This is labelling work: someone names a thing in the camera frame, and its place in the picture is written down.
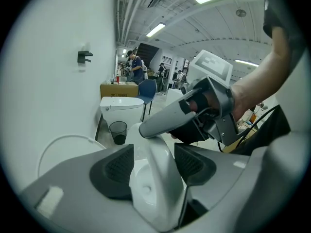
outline ceiling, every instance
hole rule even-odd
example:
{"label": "ceiling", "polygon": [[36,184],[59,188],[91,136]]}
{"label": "ceiling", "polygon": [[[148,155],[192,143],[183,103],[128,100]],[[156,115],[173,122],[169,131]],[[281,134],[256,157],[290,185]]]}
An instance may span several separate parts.
{"label": "ceiling", "polygon": [[[189,60],[205,49],[233,64],[234,80],[255,68],[235,59],[259,64],[271,49],[271,39],[262,30],[264,0],[204,4],[195,0],[120,0],[119,5],[119,46],[133,48],[145,43],[173,50]],[[246,16],[238,17],[238,9],[246,11]],[[146,37],[160,22],[166,26]]]}

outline gray panel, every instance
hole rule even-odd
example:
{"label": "gray panel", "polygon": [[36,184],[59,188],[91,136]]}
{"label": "gray panel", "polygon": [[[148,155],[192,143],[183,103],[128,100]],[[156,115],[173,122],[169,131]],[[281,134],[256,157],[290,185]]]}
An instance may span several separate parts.
{"label": "gray panel", "polygon": [[244,171],[243,168],[235,166],[234,163],[240,162],[246,165],[250,157],[206,150],[196,146],[188,146],[188,148],[211,159],[216,164],[216,173],[210,180],[204,185],[189,187],[192,198],[200,201],[208,210],[211,210],[231,189]]}
{"label": "gray panel", "polygon": [[132,202],[110,200],[89,179],[90,168],[102,158],[123,148],[106,149],[64,161],[28,186],[21,199],[35,206],[49,186],[64,191],[51,217],[58,226],[75,233],[156,232],[132,206]]}
{"label": "gray panel", "polygon": [[235,232],[252,232],[274,217],[291,198],[309,161],[309,134],[291,133],[275,140],[263,157],[262,171]]}
{"label": "gray panel", "polygon": [[197,219],[194,223],[182,228],[180,232],[233,232],[237,217],[256,183],[265,150],[266,147],[256,149],[251,155],[241,176],[224,198],[212,210]]}

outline black pad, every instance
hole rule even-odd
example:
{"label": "black pad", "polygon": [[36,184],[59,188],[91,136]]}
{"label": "black pad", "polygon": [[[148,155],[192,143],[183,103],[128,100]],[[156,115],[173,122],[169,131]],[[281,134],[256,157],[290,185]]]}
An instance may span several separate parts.
{"label": "black pad", "polygon": [[129,186],[134,168],[134,145],[123,149],[95,163],[89,173],[93,186],[110,199],[132,200]]}
{"label": "black pad", "polygon": [[204,94],[201,92],[192,96],[191,100],[195,101],[197,104],[198,109],[196,112],[201,112],[204,109],[208,108],[208,101],[206,97],[204,96]]}
{"label": "black pad", "polygon": [[205,141],[193,120],[169,133],[186,144]]}
{"label": "black pad", "polygon": [[187,186],[203,185],[216,172],[211,159],[190,150],[186,144],[175,143],[175,162]]}

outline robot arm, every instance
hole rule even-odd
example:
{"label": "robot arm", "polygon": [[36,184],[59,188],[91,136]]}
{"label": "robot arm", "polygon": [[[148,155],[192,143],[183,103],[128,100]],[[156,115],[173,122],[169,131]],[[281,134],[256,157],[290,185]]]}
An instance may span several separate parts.
{"label": "robot arm", "polygon": [[[218,110],[208,106],[203,94],[207,91],[216,96]],[[197,112],[190,110],[191,100],[197,103]],[[144,138],[170,132],[187,144],[211,138],[228,146],[249,131],[239,131],[231,114],[233,108],[234,99],[230,88],[206,76],[190,92],[143,122],[139,132]]]}
{"label": "robot arm", "polygon": [[[211,138],[228,146],[247,134],[249,129],[239,131],[232,116],[234,98],[228,87],[232,65],[202,50],[189,67],[191,85],[187,93],[143,122],[141,136],[151,138],[170,132],[187,144]],[[205,92],[213,93],[219,104],[217,110],[208,106]],[[191,100],[198,105],[196,112],[190,110]]]}

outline wall hook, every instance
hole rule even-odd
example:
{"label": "wall hook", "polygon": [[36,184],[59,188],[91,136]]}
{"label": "wall hook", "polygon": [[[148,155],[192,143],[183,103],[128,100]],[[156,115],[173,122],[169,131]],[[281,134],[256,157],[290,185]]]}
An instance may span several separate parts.
{"label": "wall hook", "polygon": [[78,52],[78,63],[85,63],[86,61],[91,62],[91,60],[86,59],[86,56],[93,56],[89,51],[79,51]]}

